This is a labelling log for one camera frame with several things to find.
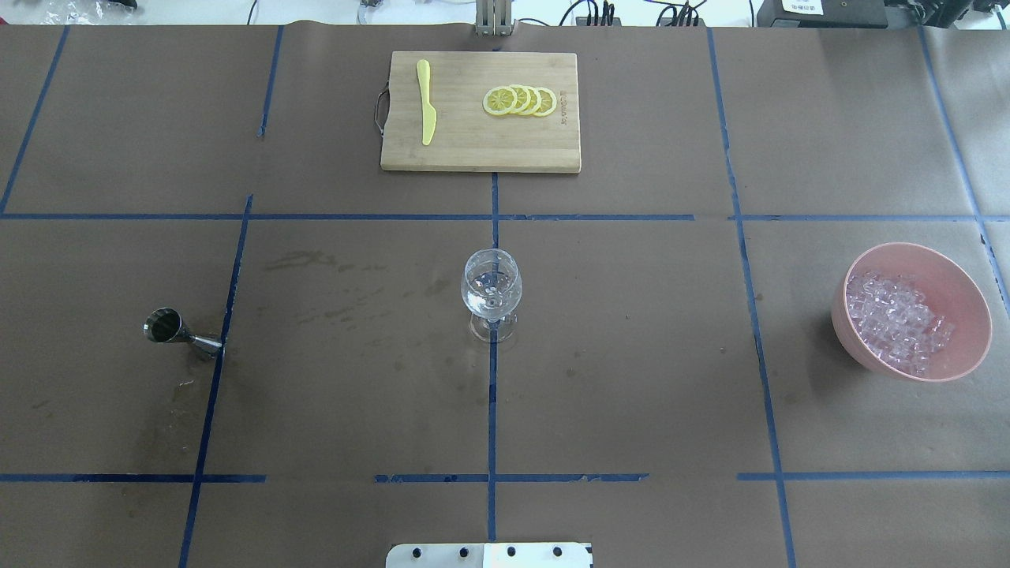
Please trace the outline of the clear ice cubes pile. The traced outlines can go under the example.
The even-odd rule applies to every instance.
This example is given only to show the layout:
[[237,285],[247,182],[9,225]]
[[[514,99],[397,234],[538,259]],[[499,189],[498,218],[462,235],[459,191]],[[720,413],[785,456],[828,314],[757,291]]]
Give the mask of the clear ice cubes pile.
[[845,284],[845,301],[862,344],[908,375],[924,378],[935,353],[955,334],[955,324],[926,303],[913,275],[856,273]]

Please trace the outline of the steel jigger measuring cup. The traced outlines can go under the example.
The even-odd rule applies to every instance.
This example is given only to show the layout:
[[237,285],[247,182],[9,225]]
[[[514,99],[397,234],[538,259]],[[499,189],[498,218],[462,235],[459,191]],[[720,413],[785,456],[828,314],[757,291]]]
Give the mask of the steel jigger measuring cup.
[[220,338],[193,334],[181,314],[170,307],[154,310],[142,324],[142,332],[155,344],[187,344],[209,358],[216,358],[223,349]]

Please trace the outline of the clear plastic bag with tools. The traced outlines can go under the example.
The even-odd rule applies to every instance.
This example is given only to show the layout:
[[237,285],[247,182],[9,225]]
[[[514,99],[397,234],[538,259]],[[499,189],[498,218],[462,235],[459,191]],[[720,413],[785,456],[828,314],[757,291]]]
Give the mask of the clear plastic bag with tools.
[[131,25],[137,1],[41,1],[37,22],[44,25]]

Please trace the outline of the pink bowl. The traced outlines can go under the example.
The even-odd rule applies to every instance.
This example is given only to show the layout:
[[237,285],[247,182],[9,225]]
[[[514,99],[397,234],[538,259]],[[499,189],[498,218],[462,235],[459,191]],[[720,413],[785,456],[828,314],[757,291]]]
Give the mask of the pink bowl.
[[934,249],[886,242],[858,256],[831,306],[838,341],[866,369],[949,382],[984,361],[993,324],[982,291]]

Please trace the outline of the clear wine glass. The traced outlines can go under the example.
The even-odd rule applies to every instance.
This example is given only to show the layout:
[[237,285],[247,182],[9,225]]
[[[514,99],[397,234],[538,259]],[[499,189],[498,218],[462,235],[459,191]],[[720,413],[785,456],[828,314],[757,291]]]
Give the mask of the clear wine glass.
[[523,281],[518,263],[501,248],[485,248],[466,260],[461,296],[470,312],[469,329],[487,344],[514,334]]

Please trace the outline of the lemon slices row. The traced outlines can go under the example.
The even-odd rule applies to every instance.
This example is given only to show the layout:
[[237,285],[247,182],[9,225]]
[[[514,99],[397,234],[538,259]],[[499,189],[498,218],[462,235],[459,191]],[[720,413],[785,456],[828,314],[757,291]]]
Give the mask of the lemon slices row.
[[491,116],[547,118],[558,108],[559,95],[546,87],[503,85],[487,90],[482,99],[484,112]]

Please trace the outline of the aluminium frame post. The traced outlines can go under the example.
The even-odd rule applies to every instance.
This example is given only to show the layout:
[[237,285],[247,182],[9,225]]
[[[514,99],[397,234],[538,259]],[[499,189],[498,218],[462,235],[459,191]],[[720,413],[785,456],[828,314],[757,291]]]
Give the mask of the aluminium frame post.
[[514,17],[511,0],[477,0],[475,32],[478,36],[511,36]]

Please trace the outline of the yellow plastic knife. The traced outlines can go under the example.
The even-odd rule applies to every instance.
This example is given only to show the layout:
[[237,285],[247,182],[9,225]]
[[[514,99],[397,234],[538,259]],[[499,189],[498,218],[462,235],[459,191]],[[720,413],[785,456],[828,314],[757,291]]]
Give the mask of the yellow plastic knife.
[[416,62],[416,77],[418,80],[421,111],[421,143],[430,145],[437,126],[437,110],[432,104],[432,65],[429,60]]

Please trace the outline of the bamboo cutting board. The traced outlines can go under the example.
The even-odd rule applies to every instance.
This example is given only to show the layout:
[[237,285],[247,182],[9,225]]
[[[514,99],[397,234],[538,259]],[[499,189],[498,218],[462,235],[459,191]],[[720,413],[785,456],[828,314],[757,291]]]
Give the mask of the bamboo cutting board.
[[[432,65],[437,126],[421,143],[418,60]],[[487,90],[546,87],[559,95],[547,118],[498,118],[484,112]],[[385,171],[565,174],[583,166],[578,58],[573,53],[398,50],[391,55],[389,111],[383,124]]]

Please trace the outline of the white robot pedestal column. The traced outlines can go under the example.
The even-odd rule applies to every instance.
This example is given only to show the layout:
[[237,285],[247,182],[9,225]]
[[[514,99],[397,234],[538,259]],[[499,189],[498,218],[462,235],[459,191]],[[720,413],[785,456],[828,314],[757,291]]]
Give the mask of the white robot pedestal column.
[[386,567],[593,567],[592,545],[578,542],[401,544]]

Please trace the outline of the black box with label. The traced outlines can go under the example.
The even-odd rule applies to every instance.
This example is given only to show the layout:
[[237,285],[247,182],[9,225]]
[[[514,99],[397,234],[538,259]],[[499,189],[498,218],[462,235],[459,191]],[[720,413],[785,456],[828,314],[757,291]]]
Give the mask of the black box with label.
[[758,28],[888,27],[884,1],[765,1],[755,13]]

